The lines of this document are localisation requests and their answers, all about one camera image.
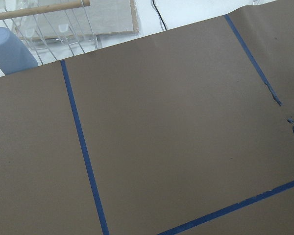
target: white floor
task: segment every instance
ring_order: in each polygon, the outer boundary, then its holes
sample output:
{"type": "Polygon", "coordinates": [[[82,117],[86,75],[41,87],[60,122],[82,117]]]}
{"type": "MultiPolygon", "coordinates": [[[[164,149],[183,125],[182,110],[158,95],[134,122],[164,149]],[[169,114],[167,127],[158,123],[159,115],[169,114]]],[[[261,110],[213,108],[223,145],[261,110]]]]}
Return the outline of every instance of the white floor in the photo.
{"type": "MultiPolygon", "coordinates": [[[[275,0],[155,0],[168,29],[221,16],[242,6],[252,5],[254,1],[256,4],[264,4],[275,0]]],[[[15,0],[6,0],[6,4],[9,11],[15,9],[15,0]]],[[[116,45],[162,31],[159,17],[152,7],[151,0],[136,0],[136,8],[139,17],[140,33],[138,35],[101,36],[102,47],[116,45]]],[[[94,50],[94,45],[91,43],[83,45],[83,47],[85,51],[94,50]]],[[[53,50],[58,50],[58,59],[72,56],[70,50],[58,49],[57,46],[53,50]]],[[[81,53],[80,49],[75,49],[75,54],[81,53]]],[[[50,53],[45,53],[41,56],[44,64],[55,60],[50,53]]]]}

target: black cord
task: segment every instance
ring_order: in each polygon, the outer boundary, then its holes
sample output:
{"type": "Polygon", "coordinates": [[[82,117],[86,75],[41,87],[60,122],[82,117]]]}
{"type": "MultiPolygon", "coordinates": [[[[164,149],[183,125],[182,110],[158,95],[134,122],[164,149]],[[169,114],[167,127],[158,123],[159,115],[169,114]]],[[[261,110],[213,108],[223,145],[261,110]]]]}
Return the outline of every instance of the black cord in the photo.
{"type": "Polygon", "coordinates": [[[158,13],[158,16],[159,16],[159,18],[160,18],[160,20],[161,20],[163,26],[165,27],[165,30],[167,31],[167,30],[168,30],[168,29],[167,29],[167,26],[166,26],[166,24],[165,24],[165,22],[164,22],[164,20],[163,20],[163,18],[162,18],[162,16],[161,16],[161,14],[160,14],[158,8],[157,8],[157,6],[156,6],[154,0],[152,0],[152,5],[153,5],[153,7],[155,8],[156,12],[158,13]]]}

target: wooden handle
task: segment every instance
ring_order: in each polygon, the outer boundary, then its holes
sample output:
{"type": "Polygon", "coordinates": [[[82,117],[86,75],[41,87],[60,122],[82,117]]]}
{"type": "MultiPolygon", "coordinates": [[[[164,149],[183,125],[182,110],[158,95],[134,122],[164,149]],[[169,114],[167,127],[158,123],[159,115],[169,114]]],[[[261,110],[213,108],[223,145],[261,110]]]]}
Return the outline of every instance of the wooden handle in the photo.
{"type": "Polygon", "coordinates": [[[79,7],[82,7],[83,5],[90,6],[90,0],[78,0],[78,1],[71,1],[71,2],[60,3],[60,4],[26,8],[26,9],[21,9],[16,11],[0,12],[0,20],[42,14],[42,13],[53,12],[53,11],[68,10],[73,8],[79,8],[79,7]]]}

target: light blue object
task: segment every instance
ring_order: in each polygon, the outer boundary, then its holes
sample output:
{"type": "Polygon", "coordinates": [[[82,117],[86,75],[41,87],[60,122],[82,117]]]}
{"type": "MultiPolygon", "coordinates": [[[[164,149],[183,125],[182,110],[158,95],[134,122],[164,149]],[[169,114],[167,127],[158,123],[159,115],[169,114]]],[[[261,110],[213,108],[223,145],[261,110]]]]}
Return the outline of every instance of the light blue object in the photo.
{"type": "Polygon", "coordinates": [[[7,75],[38,66],[27,47],[10,30],[0,27],[0,69],[7,75]]]}

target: wooden rod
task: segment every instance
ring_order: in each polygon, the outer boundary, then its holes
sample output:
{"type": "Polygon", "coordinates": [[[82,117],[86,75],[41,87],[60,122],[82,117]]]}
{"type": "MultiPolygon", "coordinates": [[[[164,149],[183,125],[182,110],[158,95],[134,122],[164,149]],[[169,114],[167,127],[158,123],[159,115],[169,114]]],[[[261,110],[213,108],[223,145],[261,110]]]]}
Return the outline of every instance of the wooden rod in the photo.
{"type": "Polygon", "coordinates": [[[26,8],[26,9],[21,9],[16,11],[0,12],[0,20],[42,14],[42,13],[53,12],[53,11],[68,10],[73,8],[79,8],[79,7],[82,7],[83,5],[90,6],[90,0],[77,0],[77,1],[71,1],[66,3],[60,3],[60,4],[26,8]]]}

